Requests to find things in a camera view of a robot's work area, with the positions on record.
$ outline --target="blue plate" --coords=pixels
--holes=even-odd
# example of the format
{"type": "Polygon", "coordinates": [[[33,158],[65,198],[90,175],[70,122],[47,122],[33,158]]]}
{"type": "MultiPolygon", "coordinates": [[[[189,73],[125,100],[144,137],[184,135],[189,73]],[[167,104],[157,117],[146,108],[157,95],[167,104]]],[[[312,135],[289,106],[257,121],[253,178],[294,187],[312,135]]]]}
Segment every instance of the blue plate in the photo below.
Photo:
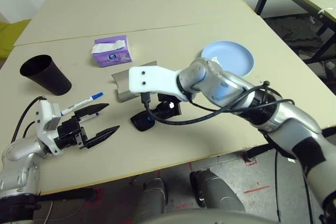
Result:
{"type": "Polygon", "coordinates": [[[232,41],[213,42],[203,49],[201,56],[238,76],[249,74],[254,66],[254,58],[250,51],[232,41]]]}

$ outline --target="white pen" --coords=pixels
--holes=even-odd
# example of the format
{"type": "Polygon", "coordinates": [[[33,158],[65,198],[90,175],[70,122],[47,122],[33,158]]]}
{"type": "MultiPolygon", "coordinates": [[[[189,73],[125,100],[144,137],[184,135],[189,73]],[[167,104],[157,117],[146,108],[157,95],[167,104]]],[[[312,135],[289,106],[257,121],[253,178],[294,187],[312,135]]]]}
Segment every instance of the white pen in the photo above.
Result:
{"type": "Polygon", "coordinates": [[[71,106],[68,107],[67,109],[62,110],[62,111],[61,111],[61,115],[66,115],[66,114],[68,114],[68,113],[74,111],[75,109],[77,109],[77,108],[79,108],[79,107],[82,107],[83,105],[85,105],[85,104],[87,104],[87,103],[89,103],[89,102],[91,102],[91,101],[97,99],[98,97],[101,97],[102,95],[103,95],[103,92],[100,92],[100,93],[98,93],[98,94],[95,94],[95,95],[89,97],[88,99],[85,99],[85,100],[80,101],[80,102],[78,102],[78,103],[76,103],[76,104],[74,104],[74,105],[71,105],[71,106]]]}

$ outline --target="black cup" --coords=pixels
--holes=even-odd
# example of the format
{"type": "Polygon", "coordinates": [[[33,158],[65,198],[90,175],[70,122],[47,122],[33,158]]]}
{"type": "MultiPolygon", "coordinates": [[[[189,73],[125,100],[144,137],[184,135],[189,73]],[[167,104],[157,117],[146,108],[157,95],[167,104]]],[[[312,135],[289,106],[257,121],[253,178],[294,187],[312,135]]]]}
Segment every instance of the black cup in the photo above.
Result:
{"type": "Polygon", "coordinates": [[[54,95],[65,94],[71,89],[71,82],[49,55],[30,58],[21,66],[20,74],[40,84],[54,95]]]}

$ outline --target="tissue box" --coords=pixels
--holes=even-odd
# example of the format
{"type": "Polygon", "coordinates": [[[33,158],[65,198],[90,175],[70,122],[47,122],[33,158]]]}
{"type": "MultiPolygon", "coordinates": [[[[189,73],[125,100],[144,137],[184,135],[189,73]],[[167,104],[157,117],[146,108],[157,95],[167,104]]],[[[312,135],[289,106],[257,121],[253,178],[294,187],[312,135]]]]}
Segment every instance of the tissue box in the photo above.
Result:
{"type": "Polygon", "coordinates": [[[130,50],[129,50],[129,43],[127,41],[127,36],[126,35],[96,39],[94,41],[94,43],[95,44],[115,43],[117,40],[124,40],[125,41],[125,47],[119,48],[119,49],[116,49],[116,50],[113,50],[113,51],[99,52],[99,53],[93,54],[94,59],[96,60],[97,64],[100,67],[117,65],[117,64],[122,64],[122,63],[132,61],[130,50]]]}

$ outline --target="red tape mark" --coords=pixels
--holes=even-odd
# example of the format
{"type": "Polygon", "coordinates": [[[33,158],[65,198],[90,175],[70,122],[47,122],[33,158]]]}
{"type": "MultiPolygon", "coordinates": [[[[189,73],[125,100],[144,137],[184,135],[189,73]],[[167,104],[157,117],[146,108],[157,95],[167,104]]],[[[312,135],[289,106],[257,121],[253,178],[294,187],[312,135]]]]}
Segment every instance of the red tape mark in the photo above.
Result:
{"type": "Polygon", "coordinates": [[[132,224],[132,220],[123,221],[123,222],[120,222],[119,224],[132,224]]]}
{"type": "Polygon", "coordinates": [[[92,206],[97,206],[100,204],[101,202],[101,193],[102,193],[102,189],[101,188],[97,188],[94,190],[97,193],[97,199],[94,202],[89,202],[87,201],[85,203],[86,207],[92,207],[92,206]]]}
{"type": "Polygon", "coordinates": [[[245,191],[244,194],[253,193],[255,191],[263,190],[263,189],[266,189],[266,188],[269,188],[269,186],[263,186],[263,187],[259,187],[259,188],[252,189],[252,190],[249,190],[249,191],[245,191]]]}
{"type": "Polygon", "coordinates": [[[175,209],[183,209],[183,208],[192,207],[192,206],[194,206],[193,203],[191,203],[191,204],[183,204],[183,205],[177,206],[175,209]]]}
{"type": "Polygon", "coordinates": [[[246,166],[250,166],[250,165],[256,165],[256,164],[258,164],[258,162],[257,162],[256,159],[254,159],[253,162],[248,162],[248,161],[246,160],[246,157],[245,157],[244,153],[241,153],[240,156],[243,158],[244,163],[245,163],[246,166]]]}

